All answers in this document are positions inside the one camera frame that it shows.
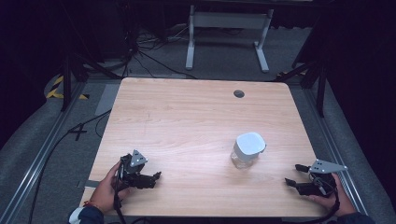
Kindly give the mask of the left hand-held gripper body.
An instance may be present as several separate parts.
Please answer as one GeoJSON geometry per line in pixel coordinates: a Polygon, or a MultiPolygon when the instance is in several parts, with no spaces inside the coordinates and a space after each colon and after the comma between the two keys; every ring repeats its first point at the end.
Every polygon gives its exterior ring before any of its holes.
{"type": "Polygon", "coordinates": [[[120,167],[118,173],[119,190],[134,187],[144,189],[149,186],[149,182],[140,171],[148,160],[138,151],[128,153],[120,158],[120,167]]]}

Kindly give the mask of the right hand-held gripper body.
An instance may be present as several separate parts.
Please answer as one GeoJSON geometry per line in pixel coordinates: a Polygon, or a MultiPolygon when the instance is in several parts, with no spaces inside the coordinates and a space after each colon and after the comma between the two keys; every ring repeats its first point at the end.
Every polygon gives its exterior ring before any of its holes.
{"type": "Polygon", "coordinates": [[[336,183],[332,173],[346,171],[345,165],[322,161],[316,159],[311,165],[308,177],[309,183],[299,183],[298,192],[300,195],[318,195],[321,197],[331,196],[336,189],[336,183]]]}

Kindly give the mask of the clear glass jar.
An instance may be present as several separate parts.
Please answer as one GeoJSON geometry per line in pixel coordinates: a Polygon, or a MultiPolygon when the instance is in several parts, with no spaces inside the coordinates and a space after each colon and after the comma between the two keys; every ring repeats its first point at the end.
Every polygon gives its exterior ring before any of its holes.
{"type": "Polygon", "coordinates": [[[233,165],[237,169],[247,169],[251,167],[258,158],[258,152],[251,150],[249,147],[242,147],[235,143],[230,157],[233,165]]]}

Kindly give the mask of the white jar lid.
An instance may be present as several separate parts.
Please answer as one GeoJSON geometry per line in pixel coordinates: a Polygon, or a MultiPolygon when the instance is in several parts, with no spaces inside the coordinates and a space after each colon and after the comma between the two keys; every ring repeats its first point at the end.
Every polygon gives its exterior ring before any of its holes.
{"type": "Polygon", "coordinates": [[[257,151],[258,155],[263,153],[266,148],[266,143],[262,136],[258,133],[243,133],[240,134],[236,140],[239,146],[249,147],[251,150],[257,151]]]}

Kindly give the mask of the person's right hand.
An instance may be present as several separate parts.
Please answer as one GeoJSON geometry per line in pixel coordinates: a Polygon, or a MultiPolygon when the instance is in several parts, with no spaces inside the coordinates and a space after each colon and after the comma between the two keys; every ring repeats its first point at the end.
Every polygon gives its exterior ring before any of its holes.
{"type": "Polygon", "coordinates": [[[340,179],[337,174],[332,174],[332,177],[335,180],[336,183],[336,189],[338,196],[335,196],[334,194],[329,196],[328,198],[325,197],[320,197],[318,195],[309,195],[307,197],[308,200],[311,202],[317,203],[319,205],[322,205],[328,210],[331,210],[332,207],[335,205],[336,201],[339,201],[339,209],[335,212],[336,217],[342,217],[345,215],[350,215],[356,212],[355,207],[353,206],[352,202],[348,198],[344,188],[341,185],[340,179]]]}

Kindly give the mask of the person's left hand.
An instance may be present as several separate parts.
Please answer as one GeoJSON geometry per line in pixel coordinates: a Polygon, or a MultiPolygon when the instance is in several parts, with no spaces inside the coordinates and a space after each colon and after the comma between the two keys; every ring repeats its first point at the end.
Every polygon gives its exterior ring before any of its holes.
{"type": "Polygon", "coordinates": [[[94,190],[89,199],[90,205],[98,208],[103,214],[113,209],[114,203],[114,189],[112,182],[116,176],[120,164],[117,162],[106,174],[103,180],[100,181],[98,187],[94,190]]]}

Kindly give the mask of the grey tape strip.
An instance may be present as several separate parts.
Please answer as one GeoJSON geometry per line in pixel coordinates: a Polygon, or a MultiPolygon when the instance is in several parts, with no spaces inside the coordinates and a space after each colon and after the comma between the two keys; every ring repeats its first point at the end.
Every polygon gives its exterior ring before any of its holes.
{"type": "Polygon", "coordinates": [[[77,188],[97,188],[100,181],[94,180],[86,180],[86,181],[78,181],[76,187],[77,188]]]}

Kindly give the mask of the black tripod stand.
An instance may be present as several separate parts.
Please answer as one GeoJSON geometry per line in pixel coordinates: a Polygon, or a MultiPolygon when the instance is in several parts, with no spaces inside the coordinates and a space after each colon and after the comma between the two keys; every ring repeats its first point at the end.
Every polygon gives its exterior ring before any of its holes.
{"type": "Polygon", "coordinates": [[[77,82],[86,82],[89,78],[87,69],[84,67],[85,64],[110,79],[121,79],[121,76],[114,74],[100,65],[92,56],[85,55],[84,52],[89,52],[87,49],[81,50],[78,48],[78,43],[84,46],[84,41],[80,39],[79,32],[70,18],[63,0],[49,0],[49,3],[52,3],[53,7],[59,11],[58,16],[53,19],[55,22],[53,30],[58,36],[60,47],[64,53],[62,71],[64,78],[64,100],[62,111],[65,111],[73,100],[72,77],[77,82]]]}
{"type": "Polygon", "coordinates": [[[328,59],[324,56],[324,50],[328,38],[327,28],[330,21],[329,13],[322,13],[305,40],[296,59],[292,64],[292,70],[279,73],[274,82],[284,82],[289,78],[305,72],[300,86],[303,89],[311,89],[318,82],[316,98],[316,109],[323,118],[324,93],[326,86],[326,76],[328,74],[328,59]]]}

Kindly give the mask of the aluminium floor rail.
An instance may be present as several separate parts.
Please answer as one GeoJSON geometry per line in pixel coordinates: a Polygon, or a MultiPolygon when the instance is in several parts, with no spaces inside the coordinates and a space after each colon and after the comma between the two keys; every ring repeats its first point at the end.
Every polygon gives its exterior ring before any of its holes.
{"type": "Polygon", "coordinates": [[[62,101],[45,103],[0,151],[0,224],[12,224],[18,216],[85,86],[75,84],[64,112],[62,101]]]}
{"type": "MultiPolygon", "coordinates": [[[[332,135],[327,120],[322,118],[317,111],[315,94],[311,90],[302,90],[302,94],[311,113],[311,119],[318,128],[317,134],[322,137],[322,142],[324,144],[324,146],[321,148],[322,153],[318,152],[318,147],[314,147],[316,156],[319,159],[324,159],[325,161],[331,161],[340,165],[345,165],[345,160],[342,158],[339,147],[336,145],[335,138],[332,135]]],[[[342,186],[345,188],[346,194],[351,199],[355,208],[359,212],[367,215],[367,209],[361,200],[361,196],[358,192],[358,189],[356,188],[350,171],[351,166],[348,165],[346,171],[341,171],[339,173],[342,186]]]]}

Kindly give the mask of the white metal table frame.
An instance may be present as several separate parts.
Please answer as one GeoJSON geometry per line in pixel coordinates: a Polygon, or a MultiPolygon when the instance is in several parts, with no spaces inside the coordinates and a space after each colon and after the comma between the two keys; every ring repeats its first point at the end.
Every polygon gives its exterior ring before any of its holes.
{"type": "Polygon", "coordinates": [[[185,68],[191,70],[194,61],[194,29],[195,28],[234,28],[261,30],[261,37],[253,43],[256,55],[264,73],[269,72],[269,66],[266,61],[263,45],[270,28],[274,11],[268,9],[263,14],[246,14],[246,13],[229,13],[229,12],[202,12],[197,11],[194,5],[190,6],[189,16],[189,44],[185,68]]]}

